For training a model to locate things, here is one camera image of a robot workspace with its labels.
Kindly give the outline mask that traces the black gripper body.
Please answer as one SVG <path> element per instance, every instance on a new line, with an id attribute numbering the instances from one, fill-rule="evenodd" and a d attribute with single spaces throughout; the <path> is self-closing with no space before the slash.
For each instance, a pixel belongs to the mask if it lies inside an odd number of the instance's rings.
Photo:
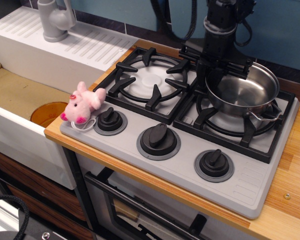
<path id="1" fill-rule="evenodd" d="M 197 64 L 196 72 L 207 69 L 223 69 L 225 73 L 246 79 L 253 58 L 241 53 L 235 46 L 237 24 L 219 28 L 211 23 L 204 24 L 204 38 L 191 38 L 181 45 L 179 56 Z"/>

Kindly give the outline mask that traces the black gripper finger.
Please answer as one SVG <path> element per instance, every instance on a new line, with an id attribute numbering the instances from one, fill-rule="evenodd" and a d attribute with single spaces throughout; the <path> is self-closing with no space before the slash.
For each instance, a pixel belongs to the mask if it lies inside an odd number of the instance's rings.
<path id="1" fill-rule="evenodd" d="M 206 87 L 206 70 L 207 67 L 205 66 L 205 64 L 202 61 L 198 61 L 197 62 L 197 66 L 196 66 L 196 75 L 197 75 L 197 83 L 198 86 L 205 90 Z"/>
<path id="2" fill-rule="evenodd" d="M 227 74 L 227 70 L 224 68 L 215 68 L 209 74 L 210 84 L 219 84 L 222 78 Z"/>

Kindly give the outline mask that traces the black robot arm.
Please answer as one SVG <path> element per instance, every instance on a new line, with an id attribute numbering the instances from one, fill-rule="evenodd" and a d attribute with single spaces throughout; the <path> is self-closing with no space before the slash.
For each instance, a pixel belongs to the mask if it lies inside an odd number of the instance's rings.
<path id="1" fill-rule="evenodd" d="M 182 44 L 180 55 L 196 64 L 198 85 L 205 89 L 210 72 L 220 75 L 233 73 L 246 78 L 254 57 L 241 53 L 236 46 L 246 46 L 252 38 L 252 29 L 246 17 L 254 12 L 254 0 L 208 0 L 204 18 L 204 38 L 190 38 Z M 246 27 L 249 38 L 239 43 L 236 32 L 239 24 Z"/>

